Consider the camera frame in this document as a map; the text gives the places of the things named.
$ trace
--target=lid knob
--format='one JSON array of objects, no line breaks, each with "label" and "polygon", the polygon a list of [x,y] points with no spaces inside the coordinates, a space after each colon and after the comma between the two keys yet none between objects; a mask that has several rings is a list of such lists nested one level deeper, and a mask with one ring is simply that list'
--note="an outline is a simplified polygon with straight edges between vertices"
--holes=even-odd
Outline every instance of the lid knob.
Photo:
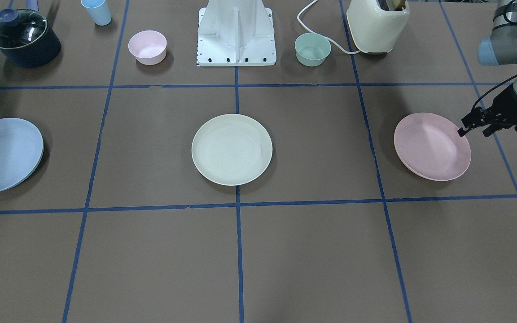
[{"label": "lid knob", "polygon": [[19,24],[19,13],[12,8],[0,10],[0,22],[8,26],[17,26]]}]

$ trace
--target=pink bowl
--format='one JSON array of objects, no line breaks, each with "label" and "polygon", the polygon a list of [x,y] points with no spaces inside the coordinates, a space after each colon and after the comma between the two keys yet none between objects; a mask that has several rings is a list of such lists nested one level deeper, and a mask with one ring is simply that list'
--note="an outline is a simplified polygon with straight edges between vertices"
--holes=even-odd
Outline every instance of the pink bowl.
[{"label": "pink bowl", "polygon": [[458,127],[433,113],[404,117],[394,131],[394,148],[409,170],[430,180],[452,180],[470,166],[472,151]]},{"label": "pink bowl", "polygon": [[166,56],[166,38],[158,31],[141,31],[129,40],[129,51],[142,64],[160,63]]}]

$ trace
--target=white cable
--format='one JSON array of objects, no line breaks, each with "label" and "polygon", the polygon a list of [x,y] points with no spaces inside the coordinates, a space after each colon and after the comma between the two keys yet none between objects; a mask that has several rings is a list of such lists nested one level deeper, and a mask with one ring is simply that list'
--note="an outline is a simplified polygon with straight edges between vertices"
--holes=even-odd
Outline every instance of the white cable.
[{"label": "white cable", "polygon": [[[300,12],[298,13],[298,15],[296,15],[296,20],[298,20],[298,22],[300,23],[300,25],[302,25],[304,27],[304,29],[306,29],[307,31],[311,32],[311,33],[314,33],[314,31],[310,30],[309,27],[307,27],[303,22],[302,20],[300,20],[300,15],[303,14],[303,12],[306,11],[306,9],[310,8],[310,6],[312,6],[313,4],[315,4],[318,0],[314,0],[313,2],[311,2],[310,4],[308,4],[308,6],[304,7],[302,10],[300,10]],[[334,45],[336,45],[336,47],[338,47],[341,51],[343,51],[345,54],[348,54],[348,55],[354,55],[354,54],[357,54],[357,53],[360,53],[360,51],[355,51],[355,52],[349,52],[347,51],[346,49],[344,49],[341,45],[338,45],[338,43],[336,41],[334,41],[333,39],[329,38],[329,37],[326,37],[325,35],[323,35],[324,38],[328,39],[331,43],[333,43]]]}]

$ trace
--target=bowl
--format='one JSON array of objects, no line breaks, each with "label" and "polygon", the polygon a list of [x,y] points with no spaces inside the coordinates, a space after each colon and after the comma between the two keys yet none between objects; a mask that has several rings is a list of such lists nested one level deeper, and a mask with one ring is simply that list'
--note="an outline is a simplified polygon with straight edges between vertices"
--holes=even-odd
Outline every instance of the bowl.
[{"label": "bowl", "polygon": [[306,33],[295,41],[296,59],[306,66],[322,64],[330,54],[330,41],[317,33]]},{"label": "bowl", "polygon": [[158,31],[140,31],[129,40],[129,51],[141,64],[154,65],[166,56],[166,38]]}]

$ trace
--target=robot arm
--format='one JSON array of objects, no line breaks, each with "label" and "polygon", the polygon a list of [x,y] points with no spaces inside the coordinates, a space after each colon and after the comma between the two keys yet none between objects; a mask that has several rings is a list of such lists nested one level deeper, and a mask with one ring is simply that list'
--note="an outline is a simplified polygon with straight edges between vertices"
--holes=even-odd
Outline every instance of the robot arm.
[{"label": "robot arm", "polygon": [[[482,39],[478,47],[478,61],[483,65],[517,64],[517,0],[500,0],[492,34]],[[482,132],[485,137],[510,127],[517,131],[517,80],[496,96],[490,108],[482,109],[476,104],[462,119],[464,128],[458,130],[460,136],[487,125]]]}]

